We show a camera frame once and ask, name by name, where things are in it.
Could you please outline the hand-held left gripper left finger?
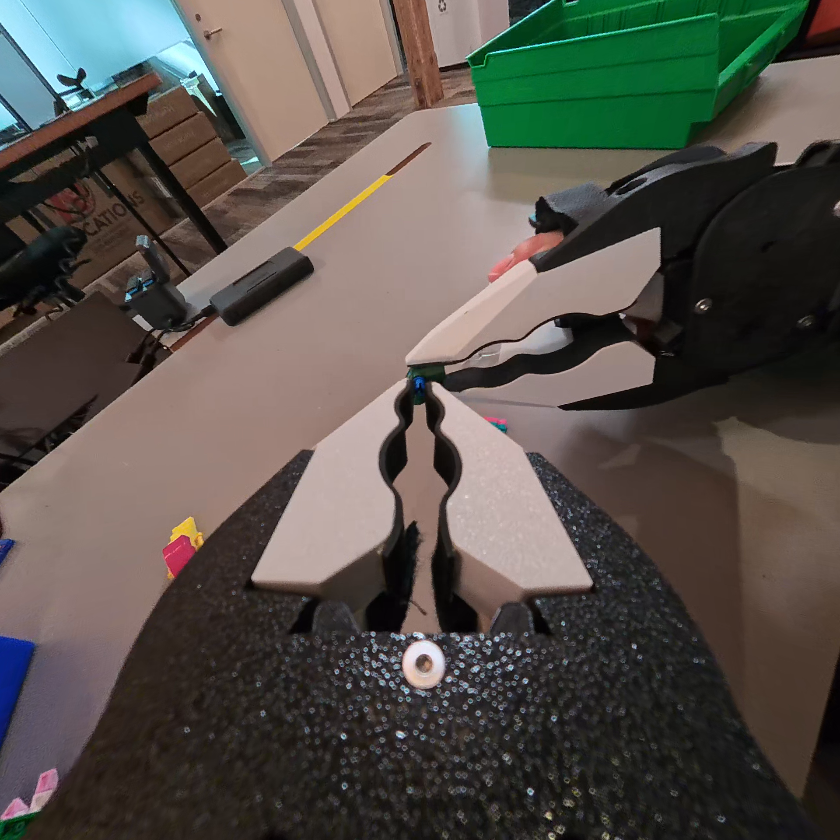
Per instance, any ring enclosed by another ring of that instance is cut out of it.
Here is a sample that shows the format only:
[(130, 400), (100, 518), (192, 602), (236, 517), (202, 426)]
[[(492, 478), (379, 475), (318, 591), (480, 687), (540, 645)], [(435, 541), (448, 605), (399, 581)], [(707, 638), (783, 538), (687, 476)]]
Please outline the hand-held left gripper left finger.
[(316, 444), (252, 575), (254, 587), (345, 604), (372, 632), (398, 632), (415, 561), (394, 479), (413, 420), (407, 380)]

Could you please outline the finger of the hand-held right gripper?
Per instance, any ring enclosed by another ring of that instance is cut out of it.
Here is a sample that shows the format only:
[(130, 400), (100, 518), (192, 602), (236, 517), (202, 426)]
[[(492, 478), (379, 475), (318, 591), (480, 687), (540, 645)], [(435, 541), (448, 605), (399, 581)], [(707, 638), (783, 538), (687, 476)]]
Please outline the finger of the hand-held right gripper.
[(408, 353), (406, 366), (466, 361), (484, 347), (522, 340), (570, 314), (623, 311), (658, 270), (660, 239), (660, 228), (651, 228), (545, 271), (524, 260), (430, 330)]
[(656, 358), (619, 317), (577, 330), (544, 324), (519, 343), (504, 343), (493, 364), (471, 360), (446, 374), (464, 402), (563, 407), (651, 385)]

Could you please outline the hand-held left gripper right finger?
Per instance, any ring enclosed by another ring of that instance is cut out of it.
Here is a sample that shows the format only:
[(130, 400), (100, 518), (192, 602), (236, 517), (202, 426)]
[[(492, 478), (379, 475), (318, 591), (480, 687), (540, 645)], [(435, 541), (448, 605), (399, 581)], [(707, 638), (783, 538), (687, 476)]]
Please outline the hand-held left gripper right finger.
[(590, 592), (593, 580), (524, 449), (441, 384), (426, 393), (446, 485), (432, 580), (444, 632), (478, 632), (511, 602)]

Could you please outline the small green blue lego assembly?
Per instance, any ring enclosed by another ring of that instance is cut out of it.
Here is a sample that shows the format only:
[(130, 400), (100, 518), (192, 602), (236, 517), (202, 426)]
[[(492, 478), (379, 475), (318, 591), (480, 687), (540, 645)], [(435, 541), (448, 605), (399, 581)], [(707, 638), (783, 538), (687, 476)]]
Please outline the small green blue lego assembly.
[(431, 383), (444, 384), (446, 370), (443, 364), (420, 364), (411, 366), (406, 378), (411, 386), (413, 404), (422, 405), (426, 402)]

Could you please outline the yellow pink lego piece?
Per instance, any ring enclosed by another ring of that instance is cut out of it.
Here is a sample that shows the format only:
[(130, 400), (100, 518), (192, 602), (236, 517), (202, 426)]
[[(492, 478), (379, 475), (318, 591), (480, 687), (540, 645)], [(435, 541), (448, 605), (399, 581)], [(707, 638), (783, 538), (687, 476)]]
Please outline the yellow pink lego piece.
[(176, 525), (162, 550), (167, 579), (175, 579), (203, 545), (203, 532), (197, 527), (194, 517), (188, 517)]

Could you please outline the blue lego plate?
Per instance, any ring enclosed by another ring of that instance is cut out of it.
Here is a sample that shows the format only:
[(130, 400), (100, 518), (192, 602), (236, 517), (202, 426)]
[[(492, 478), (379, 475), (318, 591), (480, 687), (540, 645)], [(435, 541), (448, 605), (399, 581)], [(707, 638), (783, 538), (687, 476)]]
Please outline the blue lego plate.
[(4, 744), (35, 650), (36, 645), (31, 641), (1, 636), (1, 744)]

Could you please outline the person's right hand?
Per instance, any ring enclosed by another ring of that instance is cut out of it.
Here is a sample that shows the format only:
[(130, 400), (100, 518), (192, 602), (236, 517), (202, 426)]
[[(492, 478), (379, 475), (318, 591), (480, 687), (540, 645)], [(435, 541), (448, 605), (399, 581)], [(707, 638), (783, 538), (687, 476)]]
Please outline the person's right hand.
[(523, 240), (508, 255), (500, 259), (490, 269), (488, 274), (489, 283), (493, 283), (498, 280), (502, 275), (517, 264), (556, 247), (561, 241), (563, 241), (563, 239), (563, 233), (559, 230), (554, 230), (546, 233), (535, 234)]

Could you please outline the green plastic bin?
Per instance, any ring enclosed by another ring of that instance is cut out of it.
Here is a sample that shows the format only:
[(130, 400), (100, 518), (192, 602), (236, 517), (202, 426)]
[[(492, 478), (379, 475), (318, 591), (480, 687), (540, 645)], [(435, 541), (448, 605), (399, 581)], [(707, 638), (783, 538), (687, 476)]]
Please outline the green plastic bin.
[(676, 150), (715, 118), (719, 2), (548, 2), (467, 57), (490, 147)]
[(807, 2), (698, 2), (679, 63), (683, 148), (748, 90), (798, 32)]

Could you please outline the yellow tape strip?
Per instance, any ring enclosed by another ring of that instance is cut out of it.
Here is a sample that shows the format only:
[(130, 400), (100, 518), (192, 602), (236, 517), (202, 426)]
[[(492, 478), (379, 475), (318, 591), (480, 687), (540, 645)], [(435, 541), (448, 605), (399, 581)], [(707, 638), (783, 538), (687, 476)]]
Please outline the yellow tape strip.
[(379, 177), (372, 184), (368, 185), (363, 191), (359, 192), (350, 199), (346, 204), (342, 205), (332, 215), (325, 219), (319, 226), (315, 227), (310, 233), (294, 244), (293, 248), (302, 252), (309, 247), (315, 240), (325, 234), (331, 227), (336, 225), (339, 221), (347, 217), (356, 207), (361, 205), (364, 201), (374, 195), (384, 184), (388, 183), (393, 178), (391, 174), (385, 174)]

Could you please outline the flat black power bank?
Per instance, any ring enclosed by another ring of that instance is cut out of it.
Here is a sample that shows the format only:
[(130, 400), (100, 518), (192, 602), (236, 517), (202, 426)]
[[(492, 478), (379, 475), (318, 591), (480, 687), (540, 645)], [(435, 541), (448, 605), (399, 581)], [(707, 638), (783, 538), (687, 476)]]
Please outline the flat black power bank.
[(234, 327), (309, 278), (313, 271), (309, 257), (286, 247), (211, 296), (208, 306)]

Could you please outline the orange bin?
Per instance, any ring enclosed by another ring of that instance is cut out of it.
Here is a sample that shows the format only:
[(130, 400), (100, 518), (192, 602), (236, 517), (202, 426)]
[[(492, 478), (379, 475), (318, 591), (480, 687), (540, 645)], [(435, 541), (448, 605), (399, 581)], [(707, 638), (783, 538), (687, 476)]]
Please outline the orange bin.
[(810, 2), (802, 46), (837, 46), (839, 43), (839, 1)]

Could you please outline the black charging dock blue inserts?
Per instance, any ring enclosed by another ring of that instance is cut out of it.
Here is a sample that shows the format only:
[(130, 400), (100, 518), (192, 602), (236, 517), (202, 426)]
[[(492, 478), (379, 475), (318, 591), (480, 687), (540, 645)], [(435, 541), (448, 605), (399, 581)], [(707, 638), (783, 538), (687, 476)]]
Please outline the black charging dock blue inserts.
[(172, 285), (169, 266), (148, 235), (139, 235), (135, 247), (145, 269), (127, 283), (124, 304), (152, 329), (169, 330), (187, 321), (189, 309), (183, 294)]

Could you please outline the brown chair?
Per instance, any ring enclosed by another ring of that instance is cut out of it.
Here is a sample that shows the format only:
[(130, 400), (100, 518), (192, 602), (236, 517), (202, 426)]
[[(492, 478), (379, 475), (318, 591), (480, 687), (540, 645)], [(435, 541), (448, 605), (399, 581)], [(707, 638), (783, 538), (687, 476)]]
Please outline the brown chair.
[(1, 488), (170, 356), (100, 292), (3, 353)]

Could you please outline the cream door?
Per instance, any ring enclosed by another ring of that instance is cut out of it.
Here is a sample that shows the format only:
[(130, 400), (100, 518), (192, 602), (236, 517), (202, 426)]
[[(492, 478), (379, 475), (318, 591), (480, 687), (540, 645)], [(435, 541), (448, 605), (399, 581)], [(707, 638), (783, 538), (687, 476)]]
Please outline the cream door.
[(261, 164), (270, 165), (327, 124), (295, 2), (174, 5)]
[(351, 107), (397, 77), (380, 1), (315, 1), (344, 92)]

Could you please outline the black office chair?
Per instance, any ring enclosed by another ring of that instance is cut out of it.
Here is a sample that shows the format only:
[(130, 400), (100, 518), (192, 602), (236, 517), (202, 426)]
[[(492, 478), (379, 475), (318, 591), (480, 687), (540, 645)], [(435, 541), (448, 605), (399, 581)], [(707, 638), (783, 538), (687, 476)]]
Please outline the black office chair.
[(33, 316), (39, 304), (73, 308), (85, 293), (71, 283), (88, 236), (73, 226), (53, 227), (34, 239), (1, 267), (1, 309), (15, 317)]

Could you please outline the stack of cardboard boxes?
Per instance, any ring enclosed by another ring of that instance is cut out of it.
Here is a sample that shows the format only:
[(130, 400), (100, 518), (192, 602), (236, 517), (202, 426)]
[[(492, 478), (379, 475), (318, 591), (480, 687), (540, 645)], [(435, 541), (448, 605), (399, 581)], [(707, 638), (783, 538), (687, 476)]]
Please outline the stack of cardboard boxes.
[[(139, 124), (150, 145), (176, 180), (200, 207), (245, 179), (245, 170), (218, 135), (209, 110), (184, 87), (153, 98)], [(90, 285), (134, 252), (145, 228), (112, 192), (114, 185), (156, 234), (184, 218), (171, 192), (142, 154), (132, 150), (90, 176), (48, 198), (29, 211), (41, 227), (70, 225), (87, 237), (80, 252), (84, 264), (72, 282)]]

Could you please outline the pink green blocks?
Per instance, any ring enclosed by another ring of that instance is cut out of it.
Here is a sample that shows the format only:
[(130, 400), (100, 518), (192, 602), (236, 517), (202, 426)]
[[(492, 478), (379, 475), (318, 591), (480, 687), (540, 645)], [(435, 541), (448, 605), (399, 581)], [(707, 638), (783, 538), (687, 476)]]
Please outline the pink green blocks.
[(19, 797), (12, 800), (1, 814), (1, 839), (24, 838), (30, 823), (49, 802), (59, 782), (58, 770), (50, 769), (38, 777), (35, 792), (29, 802)]

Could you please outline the wooden desk black legs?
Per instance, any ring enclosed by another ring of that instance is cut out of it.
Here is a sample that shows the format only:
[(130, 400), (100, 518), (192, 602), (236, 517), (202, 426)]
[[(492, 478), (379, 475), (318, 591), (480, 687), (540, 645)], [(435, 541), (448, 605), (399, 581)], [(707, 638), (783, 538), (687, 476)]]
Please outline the wooden desk black legs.
[(2, 230), (8, 233), (7, 224), (12, 219), (26, 216), (51, 196), (137, 151), (213, 252), (223, 253), (228, 247), (224, 238), (157, 153), (138, 122), (148, 108), (150, 92), (160, 83), (155, 73), (147, 74), (89, 101), (79, 110), (65, 111), (2, 146)]

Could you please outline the wooden post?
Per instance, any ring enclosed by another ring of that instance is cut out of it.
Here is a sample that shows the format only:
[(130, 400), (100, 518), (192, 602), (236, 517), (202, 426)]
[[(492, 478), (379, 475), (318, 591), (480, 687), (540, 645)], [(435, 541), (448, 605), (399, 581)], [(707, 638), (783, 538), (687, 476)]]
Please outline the wooden post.
[(443, 82), (425, 1), (393, 1), (409, 81), (419, 109), (431, 109), (444, 99)]

